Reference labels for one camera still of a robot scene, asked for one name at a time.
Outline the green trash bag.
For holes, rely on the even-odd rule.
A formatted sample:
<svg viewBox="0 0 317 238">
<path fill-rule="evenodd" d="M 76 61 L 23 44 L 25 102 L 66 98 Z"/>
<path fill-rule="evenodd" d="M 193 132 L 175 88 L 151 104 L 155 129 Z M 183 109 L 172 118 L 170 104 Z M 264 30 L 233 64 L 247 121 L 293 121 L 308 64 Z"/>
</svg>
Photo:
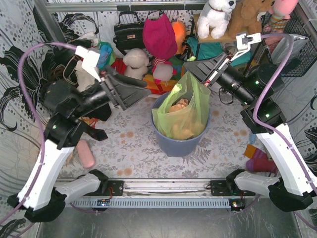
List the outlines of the green trash bag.
<svg viewBox="0 0 317 238">
<path fill-rule="evenodd" d="M 211 91 L 186 72 L 170 93 L 152 110 L 156 129 L 164 136 L 175 140 L 192 139 L 206 128 L 210 112 Z M 182 110 L 169 113 L 171 106 L 180 99 L 189 100 Z"/>
</svg>

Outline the blue-grey trash bin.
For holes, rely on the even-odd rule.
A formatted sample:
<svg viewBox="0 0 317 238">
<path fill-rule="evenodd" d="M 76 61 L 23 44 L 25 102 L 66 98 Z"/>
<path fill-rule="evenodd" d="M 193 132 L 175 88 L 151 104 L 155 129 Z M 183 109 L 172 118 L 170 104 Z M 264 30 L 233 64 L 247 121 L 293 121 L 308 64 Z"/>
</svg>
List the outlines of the blue-grey trash bin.
<svg viewBox="0 0 317 238">
<path fill-rule="evenodd" d="M 152 110 L 158 108 L 159 104 L 163 101 L 163 99 L 167 97 L 168 94 L 169 93 L 165 93 L 161 95 L 160 97 L 158 97 L 152 106 Z M 194 137 L 192 139 L 187 139 L 187 140 L 175 140 L 161 134 L 154 125 L 152 114 L 151 114 L 151 123 L 152 123 L 153 129 L 155 130 L 156 139 L 158 141 L 158 145 L 160 149 L 169 157 L 184 157 L 189 155 L 191 152 L 195 150 L 201 137 L 204 135 L 204 133 L 207 130 L 207 127 L 209 126 L 210 115 L 209 115 L 205 130 L 197 137 Z"/>
</svg>

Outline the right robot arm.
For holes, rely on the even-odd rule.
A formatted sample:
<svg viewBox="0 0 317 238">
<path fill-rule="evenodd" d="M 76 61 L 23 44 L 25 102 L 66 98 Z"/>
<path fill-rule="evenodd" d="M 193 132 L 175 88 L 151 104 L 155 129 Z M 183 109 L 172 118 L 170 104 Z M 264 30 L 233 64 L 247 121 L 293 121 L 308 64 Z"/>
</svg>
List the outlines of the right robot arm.
<svg viewBox="0 0 317 238">
<path fill-rule="evenodd" d="M 317 178 L 309 169 L 290 134 L 280 107 L 271 99 L 282 88 L 281 66 L 264 63 L 244 76 L 231 65 L 227 54 L 184 63 L 197 80 L 210 88 L 220 85 L 245 109 L 241 112 L 245 125 L 262 142 L 271 155 L 278 178 L 268 178 L 245 170 L 235 170 L 226 177 L 231 192 L 249 191 L 269 197 L 284 212 L 309 209 L 317 202 Z"/>
</svg>

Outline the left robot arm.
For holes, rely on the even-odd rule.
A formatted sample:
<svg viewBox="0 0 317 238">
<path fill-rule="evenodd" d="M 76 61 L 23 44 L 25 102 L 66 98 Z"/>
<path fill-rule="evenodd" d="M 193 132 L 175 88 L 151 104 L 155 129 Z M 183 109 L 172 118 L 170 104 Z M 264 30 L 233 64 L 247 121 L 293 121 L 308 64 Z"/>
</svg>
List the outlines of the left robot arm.
<svg viewBox="0 0 317 238">
<path fill-rule="evenodd" d="M 96 169 L 67 185 L 55 182 L 83 133 L 97 141 L 107 139 L 104 130 L 89 126 L 83 116 L 109 103 L 126 110 L 149 94 L 145 81 L 121 75 L 110 66 L 82 92 L 62 80 L 50 84 L 44 104 L 53 115 L 44 131 L 43 148 L 23 189 L 10 196 L 8 204 L 24 210 L 32 223 L 50 222 L 66 204 L 84 195 L 112 195 L 108 177 Z"/>
</svg>

